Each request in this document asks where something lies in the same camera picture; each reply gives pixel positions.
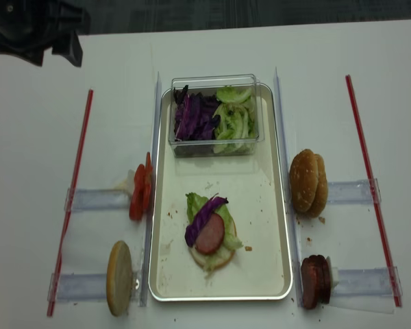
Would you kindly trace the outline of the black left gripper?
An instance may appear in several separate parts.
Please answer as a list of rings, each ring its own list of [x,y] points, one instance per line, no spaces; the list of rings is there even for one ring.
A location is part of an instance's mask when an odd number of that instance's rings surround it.
[[[87,10],[67,1],[0,1],[0,54],[42,66],[45,51],[82,65],[80,34],[88,34]]]

